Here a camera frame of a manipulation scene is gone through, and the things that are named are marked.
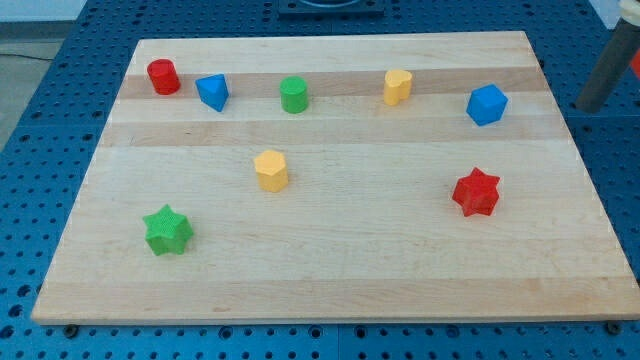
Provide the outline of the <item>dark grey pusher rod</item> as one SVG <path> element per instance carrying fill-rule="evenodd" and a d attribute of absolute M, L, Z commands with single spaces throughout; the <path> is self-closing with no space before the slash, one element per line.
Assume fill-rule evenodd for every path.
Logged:
<path fill-rule="evenodd" d="M 575 101 L 577 110 L 597 113 L 639 50 L 639 25 L 620 18 Z"/>

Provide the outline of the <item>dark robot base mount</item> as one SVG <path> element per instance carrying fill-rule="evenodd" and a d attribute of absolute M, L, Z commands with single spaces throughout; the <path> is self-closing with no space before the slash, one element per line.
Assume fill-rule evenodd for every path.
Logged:
<path fill-rule="evenodd" d="M 280 18 L 301 16 L 382 16 L 384 0 L 276 0 Z"/>

